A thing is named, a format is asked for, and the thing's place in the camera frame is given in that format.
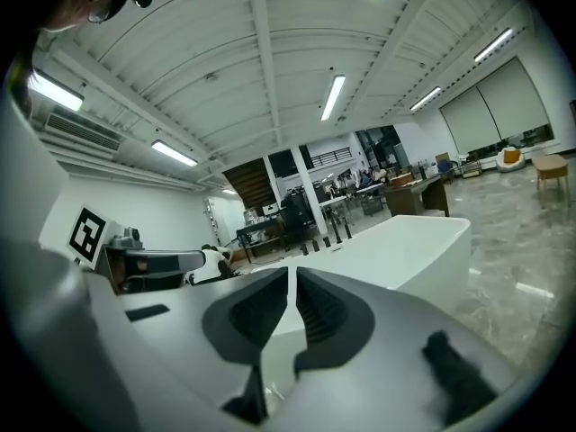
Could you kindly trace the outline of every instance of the qr code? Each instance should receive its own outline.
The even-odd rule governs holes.
[[[81,257],[92,262],[97,253],[98,242],[105,226],[106,220],[103,220],[87,208],[83,208],[80,216],[78,216],[69,245]]]

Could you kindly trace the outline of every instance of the roller shade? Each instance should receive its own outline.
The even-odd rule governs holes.
[[[517,58],[477,87],[503,139],[549,123],[542,101]]]
[[[478,89],[471,88],[440,109],[460,153],[500,141],[494,120]]]

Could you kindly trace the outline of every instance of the ceiling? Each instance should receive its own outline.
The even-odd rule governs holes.
[[[440,81],[466,75],[499,31],[530,24],[522,0],[128,2],[109,22],[45,36],[35,64],[82,93],[85,118],[118,133],[115,164],[193,183],[294,145],[406,121]],[[346,75],[343,91],[320,121],[336,74]],[[37,122],[49,112],[35,98]],[[200,165],[158,154],[158,139]]]

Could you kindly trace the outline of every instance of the white armchair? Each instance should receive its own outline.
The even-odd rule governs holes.
[[[524,154],[520,153],[520,158],[514,163],[504,163],[504,151],[505,150],[517,150],[514,147],[508,147],[501,150],[496,156],[496,167],[501,173],[507,173],[509,171],[516,171],[517,169],[523,168],[526,165],[526,159]]]

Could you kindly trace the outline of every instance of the railing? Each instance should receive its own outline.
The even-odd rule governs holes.
[[[352,152],[350,148],[339,148],[338,150],[333,150],[332,152],[326,152],[325,154],[320,154],[312,157],[312,164],[315,168],[323,167],[324,165],[329,165],[330,163],[335,163],[340,160],[346,160],[352,157]]]

